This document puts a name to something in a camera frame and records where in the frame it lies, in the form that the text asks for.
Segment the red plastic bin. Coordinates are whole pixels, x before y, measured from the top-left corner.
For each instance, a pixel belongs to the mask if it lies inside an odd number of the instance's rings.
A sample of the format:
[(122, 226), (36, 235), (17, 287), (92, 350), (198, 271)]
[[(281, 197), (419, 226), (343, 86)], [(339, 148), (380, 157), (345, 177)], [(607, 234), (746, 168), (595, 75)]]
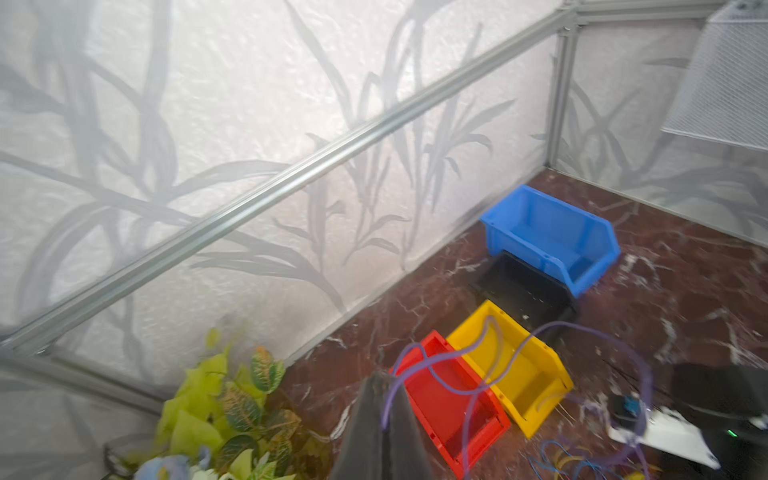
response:
[(462, 358), (440, 362), (405, 381), (416, 418), (458, 479), (510, 428), (500, 401), (486, 390), (476, 401), (465, 391), (480, 386), (481, 377)]

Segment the blue plastic bin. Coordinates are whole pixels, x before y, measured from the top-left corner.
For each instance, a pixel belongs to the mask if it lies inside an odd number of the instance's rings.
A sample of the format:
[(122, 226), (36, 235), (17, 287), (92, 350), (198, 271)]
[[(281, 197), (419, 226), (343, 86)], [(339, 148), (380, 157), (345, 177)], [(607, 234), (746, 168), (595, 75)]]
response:
[(621, 250), (610, 222), (522, 185), (481, 216), (486, 246), (563, 283), (575, 297), (593, 287)]

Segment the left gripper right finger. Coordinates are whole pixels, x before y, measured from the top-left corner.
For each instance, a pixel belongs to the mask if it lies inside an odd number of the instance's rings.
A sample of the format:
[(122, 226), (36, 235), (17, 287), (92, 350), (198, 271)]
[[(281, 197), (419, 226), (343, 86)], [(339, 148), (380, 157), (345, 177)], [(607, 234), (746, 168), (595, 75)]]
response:
[(383, 478), (427, 480), (434, 473), (425, 451), (420, 424), (415, 418), (407, 393), (397, 389), (391, 402), (387, 426), (383, 430)]

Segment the black plastic bin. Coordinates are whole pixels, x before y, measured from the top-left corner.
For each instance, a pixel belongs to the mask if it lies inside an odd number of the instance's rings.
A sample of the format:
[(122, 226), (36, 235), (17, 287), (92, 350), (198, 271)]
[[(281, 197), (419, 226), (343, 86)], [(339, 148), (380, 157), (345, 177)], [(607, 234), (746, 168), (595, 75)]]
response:
[(576, 298), (561, 281), (502, 252), (471, 283), (479, 302), (490, 300), (528, 331), (562, 321), (577, 324)]

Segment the yellow plastic bin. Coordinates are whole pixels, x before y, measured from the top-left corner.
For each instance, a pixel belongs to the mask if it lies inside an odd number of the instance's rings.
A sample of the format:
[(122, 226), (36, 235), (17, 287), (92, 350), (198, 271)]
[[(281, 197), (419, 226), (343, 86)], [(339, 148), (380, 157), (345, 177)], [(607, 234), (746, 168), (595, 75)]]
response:
[(448, 337), (454, 350), (484, 340), (464, 360), (490, 385), (507, 414), (531, 439), (574, 383), (555, 351), (486, 300)]

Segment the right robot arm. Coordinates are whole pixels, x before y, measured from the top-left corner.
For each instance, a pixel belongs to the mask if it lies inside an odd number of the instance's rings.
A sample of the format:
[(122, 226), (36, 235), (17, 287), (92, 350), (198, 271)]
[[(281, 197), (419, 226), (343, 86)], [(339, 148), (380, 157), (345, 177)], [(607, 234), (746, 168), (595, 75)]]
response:
[(697, 427), (719, 464), (716, 479), (767, 477), (767, 371), (682, 363), (670, 380), (673, 409)]

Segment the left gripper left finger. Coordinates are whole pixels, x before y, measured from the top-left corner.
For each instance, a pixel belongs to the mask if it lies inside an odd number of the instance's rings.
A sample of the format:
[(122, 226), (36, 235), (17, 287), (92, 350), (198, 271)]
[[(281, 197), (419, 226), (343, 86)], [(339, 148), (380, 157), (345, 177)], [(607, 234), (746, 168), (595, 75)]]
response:
[(383, 433), (380, 422), (383, 397), (384, 375), (377, 372), (361, 386), (331, 472), (332, 479), (382, 478)]

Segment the artificial plant in vase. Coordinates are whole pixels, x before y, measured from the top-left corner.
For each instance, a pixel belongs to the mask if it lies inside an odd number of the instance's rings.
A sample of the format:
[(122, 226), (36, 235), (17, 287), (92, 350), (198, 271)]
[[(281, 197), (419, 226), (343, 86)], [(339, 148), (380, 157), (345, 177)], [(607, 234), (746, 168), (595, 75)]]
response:
[(283, 361), (258, 347), (237, 368), (220, 332), (164, 402), (151, 450), (103, 450), (109, 479), (326, 479), (332, 441), (279, 399)]

